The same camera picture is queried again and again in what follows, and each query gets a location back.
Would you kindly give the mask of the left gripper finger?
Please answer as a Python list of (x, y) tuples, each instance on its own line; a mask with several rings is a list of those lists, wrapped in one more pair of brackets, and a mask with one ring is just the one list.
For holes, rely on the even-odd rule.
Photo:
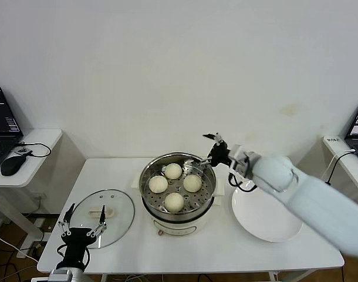
[(66, 235), (70, 235), (69, 224), (75, 208), (75, 204), (73, 203), (70, 208), (65, 212), (65, 215), (62, 220), (58, 221), (58, 226), (61, 228), (62, 234), (61, 236), (64, 237)]
[(107, 224), (106, 224), (105, 205), (103, 205), (102, 210), (100, 212), (99, 224), (97, 225), (97, 227), (91, 229), (91, 231), (89, 231), (87, 233), (87, 236), (89, 236), (89, 237), (98, 237), (106, 229), (107, 229)]

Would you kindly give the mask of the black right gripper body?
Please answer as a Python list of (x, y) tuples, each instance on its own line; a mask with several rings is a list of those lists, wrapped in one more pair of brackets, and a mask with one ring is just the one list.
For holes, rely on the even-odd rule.
[(208, 154), (208, 157), (210, 157), (210, 165), (218, 166), (219, 164), (223, 164), (230, 166), (231, 160), (228, 157), (229, 151), (228, 145), (225, 142), (219, 144), (215, 143)]

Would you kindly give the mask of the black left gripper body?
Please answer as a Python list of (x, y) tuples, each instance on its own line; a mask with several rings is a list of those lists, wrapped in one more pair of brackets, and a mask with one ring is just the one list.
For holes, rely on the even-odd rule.
[(70, 234), (65, 232), (61, 235), (62, 241), (66, 246), (66, 251), (61, 267), (73, 267), (78, 269), (85, 269), (90, 261), (89, 245), (96, 241), (95, 237), (91, 236), (92, 230), (90, 228), (71, 227)]

